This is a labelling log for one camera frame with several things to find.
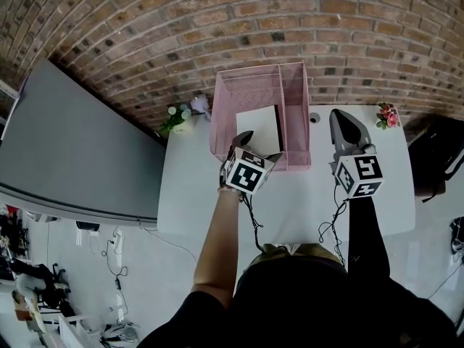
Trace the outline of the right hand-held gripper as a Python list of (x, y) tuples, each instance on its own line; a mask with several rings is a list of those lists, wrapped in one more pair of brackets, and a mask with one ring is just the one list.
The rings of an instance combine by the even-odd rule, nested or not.
[(348, 197), (374, 195), (384, 181), (368, 129), (356, 117), (333, 109), (329, 115), (331, 141), (335, 149), (330, 163), (337, 186)]

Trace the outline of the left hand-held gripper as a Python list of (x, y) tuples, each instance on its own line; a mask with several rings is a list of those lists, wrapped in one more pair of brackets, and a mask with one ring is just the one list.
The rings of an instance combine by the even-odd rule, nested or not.
[(220, 187), (229, 187), (245, 194), (255, 194), (276, 169), (283, 152), (260, 156), (253, 152), (248, 143), (253, 130), (240, 133), (233, 138), (225, 162), (220, 168)]

